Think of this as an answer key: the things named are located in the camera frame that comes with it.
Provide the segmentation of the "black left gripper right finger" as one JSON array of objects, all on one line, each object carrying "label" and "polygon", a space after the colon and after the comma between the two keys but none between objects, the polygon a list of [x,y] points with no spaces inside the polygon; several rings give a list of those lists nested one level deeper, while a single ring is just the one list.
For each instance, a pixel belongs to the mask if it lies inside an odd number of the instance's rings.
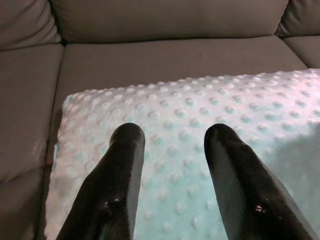
[{"label": "black left gripper right finger", "polygon": [[231,127],[209,127],[204,152],[229,240],[314,239],[285,186]]}]

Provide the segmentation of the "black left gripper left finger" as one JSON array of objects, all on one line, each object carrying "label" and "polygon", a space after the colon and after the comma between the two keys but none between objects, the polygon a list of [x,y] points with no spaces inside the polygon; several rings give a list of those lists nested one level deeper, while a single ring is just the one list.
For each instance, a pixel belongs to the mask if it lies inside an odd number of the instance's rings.
[{"label": "black left gripper left finger", "polygon": [[145,143],[135,123],[115,129],[108,150],[82,183],[58,240],[133,239]]}]

